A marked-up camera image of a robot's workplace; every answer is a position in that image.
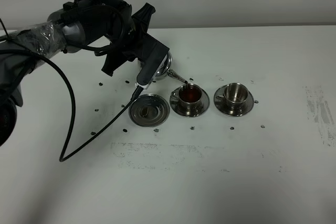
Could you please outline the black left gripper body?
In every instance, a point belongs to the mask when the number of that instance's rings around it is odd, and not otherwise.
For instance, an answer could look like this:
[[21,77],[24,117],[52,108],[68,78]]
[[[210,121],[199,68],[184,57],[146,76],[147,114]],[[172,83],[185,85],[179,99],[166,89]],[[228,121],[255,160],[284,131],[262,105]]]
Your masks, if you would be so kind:
[[126,2],[97,3],[95,9],[94,40],[106,37],[110,42],[94,50],[96,56],[106,56],[102,72],[112,76],[127,61],[145,57],[144,45],[154,6],[146,3],[134,14]]

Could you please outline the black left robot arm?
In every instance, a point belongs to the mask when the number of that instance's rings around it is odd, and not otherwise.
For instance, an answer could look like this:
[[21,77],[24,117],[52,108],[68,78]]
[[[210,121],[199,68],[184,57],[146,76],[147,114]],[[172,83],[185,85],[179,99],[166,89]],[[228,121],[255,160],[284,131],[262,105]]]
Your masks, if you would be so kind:
[[124,0],[73,0],[49,15],[45,23],[1,37],[1,142],[12,134],[17,107],[23,105],[24,76],[56,54],[80,50],[105,56],[102,71],[111,76],[128,61],[143,67],[137,84],[153,80],[168,48],[148,34],[155,8],[145,4],[133,13]]

